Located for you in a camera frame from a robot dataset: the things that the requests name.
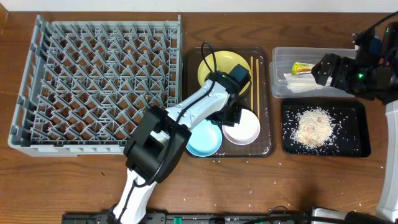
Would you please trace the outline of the green yellow snack wrapper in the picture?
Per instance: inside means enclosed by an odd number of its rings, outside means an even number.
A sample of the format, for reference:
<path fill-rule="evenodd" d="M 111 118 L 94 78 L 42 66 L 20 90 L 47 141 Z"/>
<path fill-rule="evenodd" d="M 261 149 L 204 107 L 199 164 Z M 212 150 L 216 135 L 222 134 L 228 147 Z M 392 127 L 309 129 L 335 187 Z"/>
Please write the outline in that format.
<path fill-rule="evenodd" d="M 312 68 L 314 66 L 315 66 L 315 64 L 311 64 L 311 63 L 295 62 L 292 65 L 291 74 L 292 75 L 303 75 L 305 73 L 311 73 Z"/>

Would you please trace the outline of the light blue bowl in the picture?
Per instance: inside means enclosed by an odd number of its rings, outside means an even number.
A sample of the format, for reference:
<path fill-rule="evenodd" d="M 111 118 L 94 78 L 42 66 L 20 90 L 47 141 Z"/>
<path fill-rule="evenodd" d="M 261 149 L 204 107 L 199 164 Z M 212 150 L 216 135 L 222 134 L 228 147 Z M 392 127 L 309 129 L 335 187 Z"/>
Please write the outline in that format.
<path fill-rule="evenodd" d="M 221 129 L 211 121 L 203 120 L 192 129 L 186 148 L 194 156 L 208 157 L 220 148 L 222 140 Z"/>

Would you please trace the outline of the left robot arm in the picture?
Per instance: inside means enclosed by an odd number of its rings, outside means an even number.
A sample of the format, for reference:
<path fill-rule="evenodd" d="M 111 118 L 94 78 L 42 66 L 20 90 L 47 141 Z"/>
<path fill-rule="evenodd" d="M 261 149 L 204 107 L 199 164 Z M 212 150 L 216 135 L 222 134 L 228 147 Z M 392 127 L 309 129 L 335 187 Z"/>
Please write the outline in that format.
<path fill-rule="evenodd" d="M 192 130 L 206 119 L 227 126 L 239 121 L 234 102 L 250 79 L 249 70 L 240 64 L 229 73 L 213 70 L 186 100 L 164 110 L 152 106 L 144 113 L 123 150 L 126 186 L 108 213 L 108 223 L 139 223 L 144 218 L 154 187 L 175 169 Z"/>

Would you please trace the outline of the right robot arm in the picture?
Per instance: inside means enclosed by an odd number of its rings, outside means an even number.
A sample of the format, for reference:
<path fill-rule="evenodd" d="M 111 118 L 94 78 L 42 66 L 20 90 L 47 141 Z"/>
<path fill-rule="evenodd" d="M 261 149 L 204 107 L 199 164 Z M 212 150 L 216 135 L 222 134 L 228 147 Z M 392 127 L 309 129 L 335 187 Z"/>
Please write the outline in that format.
<path fill-rule="evenodd" d="M 379 24 L 353 35 L 355 58 L 325 54 L 311 74 L 319 85 L 331 78 L 330 86 L 386 106 L 386 173 L 376 216 L 397 223 L 397 22 L 386 26 L 382 39 L 374 34 Z"/>

